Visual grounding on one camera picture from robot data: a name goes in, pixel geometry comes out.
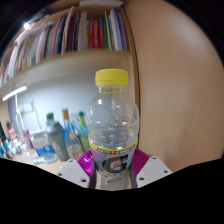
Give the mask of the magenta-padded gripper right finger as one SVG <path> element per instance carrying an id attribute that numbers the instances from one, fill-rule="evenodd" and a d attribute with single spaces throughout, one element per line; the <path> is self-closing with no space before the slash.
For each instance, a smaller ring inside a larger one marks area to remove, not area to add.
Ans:
<path id="1" fill-rule="evenodd" d="M 131 188 L 141 188 L 155 182 L 172 171 L 157 157 L 136 148 L 130 169 Z"/>

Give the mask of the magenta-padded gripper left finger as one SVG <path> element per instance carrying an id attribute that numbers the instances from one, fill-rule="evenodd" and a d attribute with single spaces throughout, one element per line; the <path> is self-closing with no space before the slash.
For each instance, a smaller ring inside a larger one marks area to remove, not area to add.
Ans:
<path id="1" fill-rule="evenodd" d="M 90 150 L 78 159 L 69 159 L 60 168 L 57 175 L 78 186 L 95 189 L 97 183 L 96 166 Z"/>

